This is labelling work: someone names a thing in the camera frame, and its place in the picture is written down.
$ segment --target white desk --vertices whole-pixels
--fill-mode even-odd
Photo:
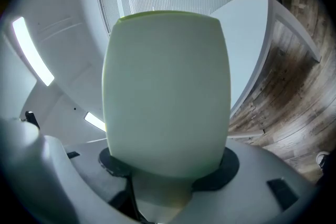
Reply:
[[[316,61],[319,50],[308,32],[276,0],[233,0],[211,13],[222,25],[230,63],[231,116],[254,86],[268,55],[275,20],[285,24]]]

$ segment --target white wall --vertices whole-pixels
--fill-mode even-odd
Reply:
[[[36,78],[20,60],[4,33],[0,33],[0,70],[0,118],[18,118]]]
[[[25,18],[53,83],[103,120],[101,73],[109,37],[98,0],[18,0],[13,16]]]
[[[105,132],[84,120],[87,112],[54,83],[46,87],[38,82],[23,107],[22,119],[25,111],[33,111],[41,133],[57,137],[63,145],[106,137]]]
[[[84,120],[88,111],[103,120],[101,73],[109,37],[98,0],[17,0],[6,23],[21,54],[9,27],[18,16],[25,18],[36,49],[55,76],[48,87],[38,78],[18,115],[24,119],[25,111],[33,111],[41,132],[63,144],[105,138],[105,132]]]

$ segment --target black base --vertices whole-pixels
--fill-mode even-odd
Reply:
[[[218,170],[196,180],[192,184],[192,191],[215,191],[223,188],[238,173],[239,159],[232,150],[227,147],[224,150],[222,162]]]
[[[108,147],[100,152],[99,163],[112,176],[123,177],[127,180],[126,189],[114,196],[109,201],[109,205],[140,223],[147,223],[141,218],[142,216],[136,205],[130,166],[111,156]]]
[[[112,176],[124,177],[131,180],[130,167],[126,163],[111,156],[108,148],[105,148],[99,154],[99,162]],[[218,170],[197,179],[192,184],[192,191],[219,190],[235,177],[238,170],[239,160],[237,155],[232,150],[225,148]]]

